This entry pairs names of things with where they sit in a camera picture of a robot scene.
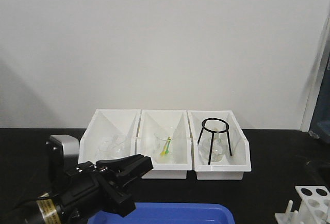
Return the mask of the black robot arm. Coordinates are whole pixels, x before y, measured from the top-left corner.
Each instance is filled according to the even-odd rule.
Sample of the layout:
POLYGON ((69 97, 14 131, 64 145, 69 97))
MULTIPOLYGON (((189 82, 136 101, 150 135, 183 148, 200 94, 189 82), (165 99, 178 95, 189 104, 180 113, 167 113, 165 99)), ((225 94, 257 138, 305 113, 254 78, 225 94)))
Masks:
POLYGON ((58 168, 51 191, 19 203, 1 223, 84 223, 99 211, 125 217, 136 208, 127 185, 152 169, 141 154, 58 168))

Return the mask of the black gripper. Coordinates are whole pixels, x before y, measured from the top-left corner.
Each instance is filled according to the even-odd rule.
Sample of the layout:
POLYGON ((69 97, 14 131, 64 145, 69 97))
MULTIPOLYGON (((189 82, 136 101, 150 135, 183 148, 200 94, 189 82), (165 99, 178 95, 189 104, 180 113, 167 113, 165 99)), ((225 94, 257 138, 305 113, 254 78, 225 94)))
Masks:
POLYGON ((88 219, 99 211, 127 216, 135 202, 127 185, 153 169, 141 154, 85 162, 55 180, 55 203, 62 219, 88 219))

